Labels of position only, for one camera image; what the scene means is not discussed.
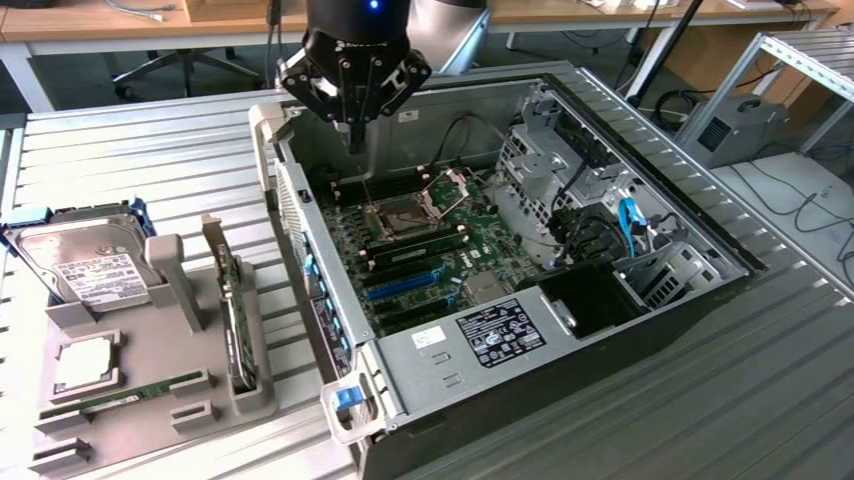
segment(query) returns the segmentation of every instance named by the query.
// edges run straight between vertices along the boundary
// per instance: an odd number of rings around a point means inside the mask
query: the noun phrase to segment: sticker
[[[412,122],[418,120],[418,110],[407,110],[398,114],[398,123]]]
[[[492,368],[546,345],[516,299],[456,319],[480,365]]]
[[[442,327],[439,325],[412,334],[415,348],[418,348],[419,350],[424,347],[428,347],[434,343],[439,343],[444,339],[444,332],[442,331]]]
[[[145,295],[145,283],[131,255],[111,255],[55,266],[84,305]]]
[[[101,403],[100,405],[93,405],[89,408],[84,408],[80,410],[81,413],[95,413],[103,412],[104,410],[109,410],[111,408],[120,407],[121,405],[127,405],[128,403],[133,403],[139,401],[139,395],[128,395],[124,398],[119,398],[116,400],[111,400],[107,403]]]

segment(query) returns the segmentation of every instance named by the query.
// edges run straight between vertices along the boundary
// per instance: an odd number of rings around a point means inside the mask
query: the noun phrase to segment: blue latch
[[[5,223],[11,228],[43,225],[48,223],[48,219],[52,215],[53,212],[47,207],[19,207],[12,210],[9,219]]]
[[[338,400],[338,405],[335,407],[336,412],[347,410],[364,402],[360,387],[350,387],[339,390],[335,392],[335,397]]]

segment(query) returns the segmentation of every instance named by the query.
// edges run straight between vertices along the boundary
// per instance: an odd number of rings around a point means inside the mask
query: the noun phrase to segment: corrugated metal surface
[[[295,313],[255,173],[247,110],[283,98],[252,92],[33,115],[25,132],[0,136],[12,153],[4,213],[19,205],[63,207],[139,195],[148,202],[157,232],[181,235],[188,268],[211,262],[199,232],[203,212],[223,219],[232,249],[256,268],[280,411],[256,425],[83,478],[117,474],[172,478],[175,472],[183,472],[184,478],[264,478],[284,472],[294,479],[356,476],[350,451],[332,443],[316,403],[320,376]],[[8,262],[5,272],[0,357],[8,358],[0,363],[0,476],[32,478],[20,464],[27,454],[23,445],[32,435],[27,423],[35,418],[31,387],[37,368],[29,354],[41,351],[44,290],[33,288],[32,274],[16,260]]]
[[[407,478],[850,478],[851,303],[648,122],[563,79],[770,271],[660,354]]]
[[[854,471],[854,311],[802,257],[710,186],[631,113],[567,64],[552,70],[709,209],[771,271],[659,355],[520,420],[412,478],[837,478]],[[245,93],[31,116],[11,145],[4,212],[64,206],[81,196],[151,202],[160,232],[181,234],[188,267],[209,262],[197,215],[224,218],[235,250],[259,269],[267,344],[282,411],[267,421],[137,458],[91,475],[171,478],[355,478],[332,445],[316,393],[320,378],[272,242],[245,109],[272,101]],[[24,151],[17,157],[15,152]],[[0,303],[0,445],[19,446],[28,352],[44,323],[29,273],[5,265]],[[3,450],[16,455],[21,448]],[[0,469],[20,456],[0,454]],[[0,470],[28,478],[20,467]]]

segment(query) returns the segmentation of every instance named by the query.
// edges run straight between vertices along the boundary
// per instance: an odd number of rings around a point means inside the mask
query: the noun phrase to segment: green circuit board
[[[370,288],[364,286],[371,272],[359,251],[366,245],[388,245],[395,242],[394,239],[386,238],[388,228],[383,228],[378,211],[383,212],[384,206],[388,206],[390,211],[406,212],[411,209],[416,193],[370,204],[350,207],[327,205],[323,208],[332,241],[350,273],[366,316],[380,335],[392,334],[478,305],[478,299],[466,288],[466,280],[479,272],[491,272],[506,294],[514,291],[526,277],[539,271],[527,252],[514,240],[514,232],[500,216],[494,211],[490,213],[487,207],[491,201],[484,190],[471,179],[464,188],[468,197],[439,221],[428,224],[423,219],[404,217],[406,219],[398,222],[404,228],[408,227],[404,238],[463,225],[466,233],[462,248],[454,248],[452,251],[419,260],[420,265],[430,265],[438,277],[432,285],[414,288],[382,300],[368,298],[368,290],[378,285],[371,285]],[[462,198],[458,185],[448,179],[439,179],[428,192],[434,206],[442,212]]]

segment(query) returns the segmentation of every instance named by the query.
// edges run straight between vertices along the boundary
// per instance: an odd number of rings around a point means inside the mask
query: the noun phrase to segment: hard drive label
[[[145,283],[131,255],[111,255],[55,266],[84,305],[145,295]]]

